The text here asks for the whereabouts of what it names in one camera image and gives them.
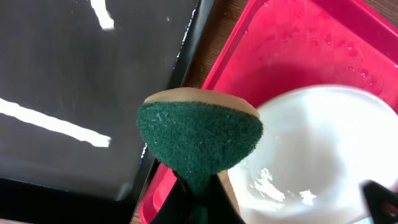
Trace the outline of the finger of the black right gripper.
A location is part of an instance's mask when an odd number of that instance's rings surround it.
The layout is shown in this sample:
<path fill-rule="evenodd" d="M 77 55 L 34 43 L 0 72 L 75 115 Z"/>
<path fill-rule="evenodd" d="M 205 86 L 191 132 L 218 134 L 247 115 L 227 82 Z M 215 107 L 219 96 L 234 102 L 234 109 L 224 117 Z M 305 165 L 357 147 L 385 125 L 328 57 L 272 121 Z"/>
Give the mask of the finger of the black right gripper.
<path fill-rule="evenodd" d="M 370 180 L 362 193 L 374 224 L 397 224 L 397 192 Z"/>

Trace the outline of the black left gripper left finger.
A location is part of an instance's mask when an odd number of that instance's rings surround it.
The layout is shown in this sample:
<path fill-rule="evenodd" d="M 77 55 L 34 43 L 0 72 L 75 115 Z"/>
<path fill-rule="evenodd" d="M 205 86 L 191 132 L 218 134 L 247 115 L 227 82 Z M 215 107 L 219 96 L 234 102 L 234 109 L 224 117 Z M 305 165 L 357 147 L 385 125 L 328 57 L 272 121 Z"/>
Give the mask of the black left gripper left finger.
<path fill-rule="evenodd" d="M 150 224 L 189 224 L 190 190 L 186 182 L 173 171 L 177 180 L 164 204 Z"/>

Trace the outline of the green and yellow sponge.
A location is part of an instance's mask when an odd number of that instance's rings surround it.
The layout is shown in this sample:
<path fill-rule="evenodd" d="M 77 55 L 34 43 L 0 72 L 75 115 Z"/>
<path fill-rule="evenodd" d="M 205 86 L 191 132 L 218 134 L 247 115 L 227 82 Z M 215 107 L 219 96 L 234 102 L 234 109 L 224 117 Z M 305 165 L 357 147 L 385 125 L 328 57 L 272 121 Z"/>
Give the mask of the green and yellow sponge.
<path fill-rule="evenodd" d="M 264 131 L 246 100 L 189 87 L 146 98 L 137 126 L 154 157 L 186 182 L 191 224 L 208 224 L 211 176 L 250 155 Z"/>

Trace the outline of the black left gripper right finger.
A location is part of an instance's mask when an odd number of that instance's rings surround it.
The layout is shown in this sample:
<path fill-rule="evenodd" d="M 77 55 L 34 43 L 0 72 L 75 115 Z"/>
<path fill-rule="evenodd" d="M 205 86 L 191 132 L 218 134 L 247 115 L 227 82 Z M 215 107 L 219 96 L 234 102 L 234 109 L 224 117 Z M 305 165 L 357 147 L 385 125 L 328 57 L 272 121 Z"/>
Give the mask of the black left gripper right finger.
<path fill-rule="evenodd" d="M 210 178 L 208 224 L 245 224 L 217 175 Z"/>

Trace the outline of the white plate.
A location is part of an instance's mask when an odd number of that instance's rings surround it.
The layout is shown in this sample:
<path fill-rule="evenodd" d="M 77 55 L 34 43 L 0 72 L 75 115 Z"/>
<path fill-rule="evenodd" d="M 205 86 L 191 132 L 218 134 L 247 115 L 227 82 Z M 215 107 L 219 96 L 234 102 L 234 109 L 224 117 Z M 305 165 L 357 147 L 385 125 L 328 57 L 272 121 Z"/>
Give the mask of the white plate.
<path fill-rule="evenodd" d="M 397 184 L 397 113 L 373 94 L 318 85 L 258 109 L 264 133 L 228 171 L 246 223 L 364 223 L 361 186 Z"/>

